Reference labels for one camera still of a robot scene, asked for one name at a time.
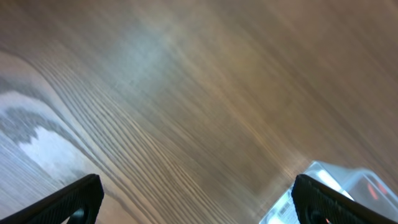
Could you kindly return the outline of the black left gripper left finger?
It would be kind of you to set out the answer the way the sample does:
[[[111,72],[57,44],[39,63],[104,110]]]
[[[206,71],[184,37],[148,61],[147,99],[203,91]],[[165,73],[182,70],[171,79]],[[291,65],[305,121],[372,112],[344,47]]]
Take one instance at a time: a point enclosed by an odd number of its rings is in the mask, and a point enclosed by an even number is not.
[[[89,174],[3,218],[1,224],[94,223],[103,198],[104,190],[99,175]]]

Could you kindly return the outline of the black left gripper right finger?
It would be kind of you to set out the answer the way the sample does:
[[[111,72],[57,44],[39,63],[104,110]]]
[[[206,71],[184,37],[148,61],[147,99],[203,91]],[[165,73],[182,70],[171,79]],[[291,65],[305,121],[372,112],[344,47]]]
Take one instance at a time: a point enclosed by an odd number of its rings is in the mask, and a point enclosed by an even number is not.
[[[300,224],[397,224],[305,174],[291,195]]]

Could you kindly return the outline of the clear plastic container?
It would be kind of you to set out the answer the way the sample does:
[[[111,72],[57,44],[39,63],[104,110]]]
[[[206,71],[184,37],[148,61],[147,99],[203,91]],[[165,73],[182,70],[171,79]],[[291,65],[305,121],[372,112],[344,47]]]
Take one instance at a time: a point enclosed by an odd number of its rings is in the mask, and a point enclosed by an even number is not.
[[[369,169],[350,169],[322,161],[313,161],[303,172],[305,175],[327,185],[352,201],[397,221],[397,195]],[[367,183],[379,182],[387,190],[387,195],[374,200]],[[263,216],[260,224],[299,224],[289,187]]]

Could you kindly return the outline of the red handled snips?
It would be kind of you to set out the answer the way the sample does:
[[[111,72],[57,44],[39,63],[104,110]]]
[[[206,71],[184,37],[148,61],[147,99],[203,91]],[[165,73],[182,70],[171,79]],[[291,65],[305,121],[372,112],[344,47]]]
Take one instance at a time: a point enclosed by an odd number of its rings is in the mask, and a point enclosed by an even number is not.
[[[374,200],[379,200],[381,197],[387,195],[387,190],[379,182],[376,182],[375,184],[368,182],[367,188]]]

